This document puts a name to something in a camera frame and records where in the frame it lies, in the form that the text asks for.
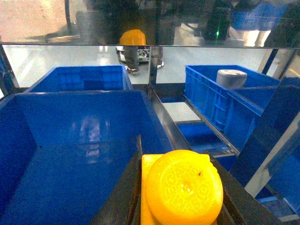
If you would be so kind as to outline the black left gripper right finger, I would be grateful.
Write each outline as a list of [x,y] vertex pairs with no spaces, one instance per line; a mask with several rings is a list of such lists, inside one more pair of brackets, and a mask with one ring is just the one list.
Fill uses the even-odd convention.
[[281,221],[255,200],[239,182],[213,157],[211,163],[216,167],[224,192],[221,212],[217,225],[280,225]]

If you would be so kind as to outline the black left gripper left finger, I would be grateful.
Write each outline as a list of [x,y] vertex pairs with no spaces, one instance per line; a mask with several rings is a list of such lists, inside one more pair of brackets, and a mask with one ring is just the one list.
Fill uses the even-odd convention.
[[90,225],[141,224],[142,155],[142,137],[138,135],[135,153]]

